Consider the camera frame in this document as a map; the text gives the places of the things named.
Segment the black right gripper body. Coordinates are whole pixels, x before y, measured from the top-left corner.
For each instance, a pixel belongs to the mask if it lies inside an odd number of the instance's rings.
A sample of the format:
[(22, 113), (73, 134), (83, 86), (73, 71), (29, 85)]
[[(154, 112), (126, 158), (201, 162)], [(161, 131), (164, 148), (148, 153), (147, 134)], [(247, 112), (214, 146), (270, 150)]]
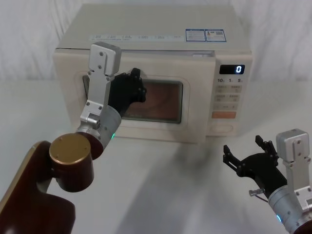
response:
[(264, 190), (266, 198), (280, 187), (287, 185), (286, 178), (278, 170), (278, 155), (257, 153), (242, 160), (242, 177), (253, 179)]

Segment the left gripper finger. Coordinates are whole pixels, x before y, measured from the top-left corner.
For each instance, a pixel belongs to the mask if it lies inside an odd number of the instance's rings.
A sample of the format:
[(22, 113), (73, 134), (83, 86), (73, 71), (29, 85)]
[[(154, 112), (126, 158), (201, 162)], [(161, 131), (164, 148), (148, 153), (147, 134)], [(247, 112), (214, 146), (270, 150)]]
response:
[(142, 82), (142, 78), (140, 77), (141, 70), (138, 68), (133, 68), (130, 72), (130, 80), (131, 82)]
[(146, 101), (146, 88), (144, 87), (144, 83), (142, 79), (139, 79), (136, 87), (136, 101), (137, 102), (145, 102)]

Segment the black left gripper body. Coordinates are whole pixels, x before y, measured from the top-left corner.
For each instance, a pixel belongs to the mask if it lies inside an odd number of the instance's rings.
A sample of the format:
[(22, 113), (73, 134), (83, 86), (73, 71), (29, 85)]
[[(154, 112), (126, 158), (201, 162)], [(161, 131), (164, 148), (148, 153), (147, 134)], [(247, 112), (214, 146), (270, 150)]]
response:
[(123, 117), (130, 105), (137, 102), (136, 94), (137, 82), (131, 82), (130, 73), (121, 73), (111, 82), (108, 105)]

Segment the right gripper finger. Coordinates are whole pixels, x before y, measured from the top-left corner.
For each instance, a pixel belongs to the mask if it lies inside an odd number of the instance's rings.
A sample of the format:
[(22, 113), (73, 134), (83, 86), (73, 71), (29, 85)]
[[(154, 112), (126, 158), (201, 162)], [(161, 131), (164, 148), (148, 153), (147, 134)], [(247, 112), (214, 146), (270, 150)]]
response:
[(244, 176), (245, 171), (242, 161), (237, 159), (227, 145), (223, 146), (223, 162), (236, 172), (238, 176)]
[(278, 160), (278, 154), (272, 141), (264, 141), (260, 135), (256, 135), (255, 142), (269, 156), (272, 161)]

